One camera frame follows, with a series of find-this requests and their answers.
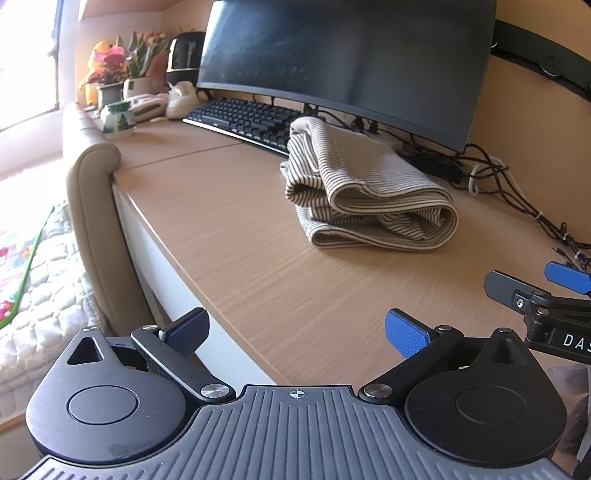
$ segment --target white vase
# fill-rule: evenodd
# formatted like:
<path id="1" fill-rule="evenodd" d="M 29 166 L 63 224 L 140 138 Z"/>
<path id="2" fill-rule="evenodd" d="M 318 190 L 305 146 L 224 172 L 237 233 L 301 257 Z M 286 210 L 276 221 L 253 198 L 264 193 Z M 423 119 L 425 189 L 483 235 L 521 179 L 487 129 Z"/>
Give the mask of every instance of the white vase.
<path id="1" fill-rule="evenodd" d="M 123 98 L 125 100 L 145 93 L 152 93 L 152 79 L 149 77 L 127 79 L 123 85 Z"/>

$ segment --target beige chair armrest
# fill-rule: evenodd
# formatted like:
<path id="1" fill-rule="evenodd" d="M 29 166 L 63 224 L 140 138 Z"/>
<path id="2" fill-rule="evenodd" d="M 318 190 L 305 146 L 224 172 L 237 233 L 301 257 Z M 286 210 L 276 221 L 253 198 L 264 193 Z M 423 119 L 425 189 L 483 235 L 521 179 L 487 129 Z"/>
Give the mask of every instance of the beige chair armrest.
<path id="1" fill-rule="evenodd" d="M 140 287 L 111 189 L 119 149 L 77 105 L 64 111 L 64 158 L 72 162 L 67 196 L 80 256 L 96 300 L 117 335 L 154 323 Z"/>

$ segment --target metal screw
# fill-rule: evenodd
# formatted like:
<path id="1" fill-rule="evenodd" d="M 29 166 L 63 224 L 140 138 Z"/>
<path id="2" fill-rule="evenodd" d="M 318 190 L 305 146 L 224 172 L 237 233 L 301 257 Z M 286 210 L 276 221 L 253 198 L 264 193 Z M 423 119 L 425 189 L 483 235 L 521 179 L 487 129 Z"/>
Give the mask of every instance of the metal screw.
<path id="1" fill-rule="evenodd" d="M 201 395 L 205 398 L 222 398 L 230 393 L 230 388 L 227 385 L 221 383 L 212 383 L 205 385 L 201 389 Z"/>
<path id="2" fill-rule="evenodd" d="M 364 386 L 363 393 L 371 398 L 386 398 L 392 395 L 392 387 L 383 383 L 372 383 Z"/>

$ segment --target yellow plush toy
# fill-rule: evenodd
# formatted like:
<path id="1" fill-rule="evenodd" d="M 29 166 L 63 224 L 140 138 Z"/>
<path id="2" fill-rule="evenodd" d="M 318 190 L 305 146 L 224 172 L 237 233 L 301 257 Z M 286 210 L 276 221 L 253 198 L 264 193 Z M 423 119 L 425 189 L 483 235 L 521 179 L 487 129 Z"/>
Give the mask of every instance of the yellow plush toy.
<path id="1" fill-rule="evenodd" d="M 79 85 L 78 88 L 81 89 L 83 86 L 86 88 L 85 94 L 86 94 L 86 103 L 87 105 L 98 105 L 99 103 L 99 94 L 96 91 L 96 86 L 93 85 L 92 79 L 96 78 L 97 76 L 100 76 L 100 74 L 102 72 L 104 72 L 105 70 L 105 65 L 104 63 L 101 63 L 98 61 L 98 57 L 100 57 L 100 54 L 107 54 L 109 53 L 109 50 L 111 50 L 113 48 L 113 42 L 109 42 L 106 40 L 103 40 L 101 42 L 98 42 L 95 47 L 92 49 L 92 52 L 90 54 L 90 57 L 88 59 L 88 69 L 89 72 L 86 75 L 86 77 L 84 77 Z"/>

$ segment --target white sneaker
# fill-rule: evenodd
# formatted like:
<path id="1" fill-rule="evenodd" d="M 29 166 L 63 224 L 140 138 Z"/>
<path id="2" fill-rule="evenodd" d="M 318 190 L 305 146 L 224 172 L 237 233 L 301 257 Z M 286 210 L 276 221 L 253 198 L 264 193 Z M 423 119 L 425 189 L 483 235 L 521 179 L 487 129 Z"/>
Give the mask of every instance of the white sneaker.
<path id="1" fill-rule="evenodd" d="M 180 120 L 199 106 L 197 90 L 191 82 L 178 82 L 168 94 L 166 118 Z"/>

